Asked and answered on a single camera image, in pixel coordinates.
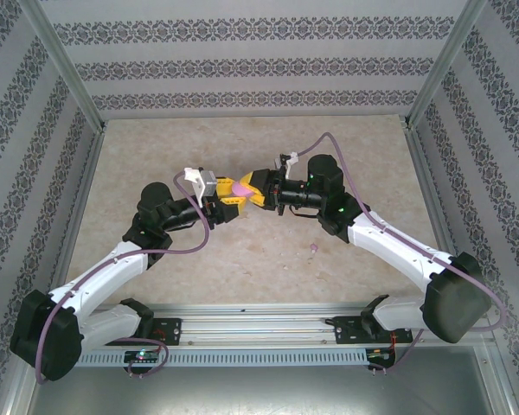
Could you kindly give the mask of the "grey sheet metal panel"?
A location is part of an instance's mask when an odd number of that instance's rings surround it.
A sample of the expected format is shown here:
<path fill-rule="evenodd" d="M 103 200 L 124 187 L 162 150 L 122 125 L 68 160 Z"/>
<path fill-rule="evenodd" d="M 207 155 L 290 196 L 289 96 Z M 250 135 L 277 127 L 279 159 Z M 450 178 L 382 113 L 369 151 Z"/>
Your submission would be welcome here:
<path fill-rule="evenodd" d="M 29 415 L 511 415 L 472 348 L 415 348 L 389 373 L 364 367 L 168 367 L 143 380 L 77 368 L 35 389 Z"/>

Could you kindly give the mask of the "aluminium side rail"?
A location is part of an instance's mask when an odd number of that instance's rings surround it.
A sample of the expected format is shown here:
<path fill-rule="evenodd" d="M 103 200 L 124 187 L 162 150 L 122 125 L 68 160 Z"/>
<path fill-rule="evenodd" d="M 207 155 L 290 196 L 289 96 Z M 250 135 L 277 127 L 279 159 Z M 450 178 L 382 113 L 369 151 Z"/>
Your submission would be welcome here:
<path fill-rule="evenodd" d="M 61 239 L 60 251 L 53 268 L 48 291 L 63 285 L 67 281 L 69 267 L 74 255 L 80 226 L 83 220 L 87 200 L 92 187 L 93 178 L 99 161 L 99 155 L 106 135 L 108 122 L 96 132 L 92 146 L 89 148 L 84 169 L 81 172 L 76 198 L 71 206 L 69 220 L 64 236 Z"/>
<path fill-rule="evenodd" d="M 452 235 L 449 232 L 445 221 L 444 210 L 442 209 L 438 198 L 431 170 L 425 158 L 416 131 L 412 130 L 407 125 L 403 128 L 403 131 L 438 248 L 441 251 L 457 254 L 458 249 L 452 241 Z"/>

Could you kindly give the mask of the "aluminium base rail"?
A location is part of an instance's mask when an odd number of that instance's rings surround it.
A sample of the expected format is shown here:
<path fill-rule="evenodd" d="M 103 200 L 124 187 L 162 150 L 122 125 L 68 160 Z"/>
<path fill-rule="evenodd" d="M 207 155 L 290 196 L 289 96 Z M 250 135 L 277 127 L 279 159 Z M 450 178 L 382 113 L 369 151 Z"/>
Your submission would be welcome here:
<path fill-rule="evenodd" d="M 362 303 L 160 304 L 158 317 L 179 318 L 180 348 L 335 347 L 334 316 L 358 315 Z"/>

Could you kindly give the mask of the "aluminium frame post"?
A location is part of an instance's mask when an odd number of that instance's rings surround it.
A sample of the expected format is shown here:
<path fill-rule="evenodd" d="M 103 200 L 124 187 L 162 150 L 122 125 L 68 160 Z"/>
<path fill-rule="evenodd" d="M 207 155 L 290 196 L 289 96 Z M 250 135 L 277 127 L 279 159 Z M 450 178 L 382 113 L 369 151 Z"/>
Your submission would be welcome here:
<path fill-rule="evenodd" d="M 90 93 L 63 46 L 54 25 L 50 22 L 41 6 L 40 0 L 17 0 L 17 2 L 47 50 L 59 74 L 66 82 L 79 108 L 83 111 L 86 120 L 94 131 L 102 131 L 106 123 L 99 115 Z"/>
<path fill-rule="evenodd" d="M 471 32 L 472 27 L 487 2 L 488 0 L 466 1 L 462 12 L 458 16 L 457 21 L 445 41 L 444 47 L 442 47 L 432 69 L 422 85 L 410 112 L 405 117 L 406 125 L 409 129 L 414 128 L 414 126 L 419 123 L 433 95 L 436 93 L 440 82 L 444 79 L 445 74 L 461 49 L 461 45 Z"/>

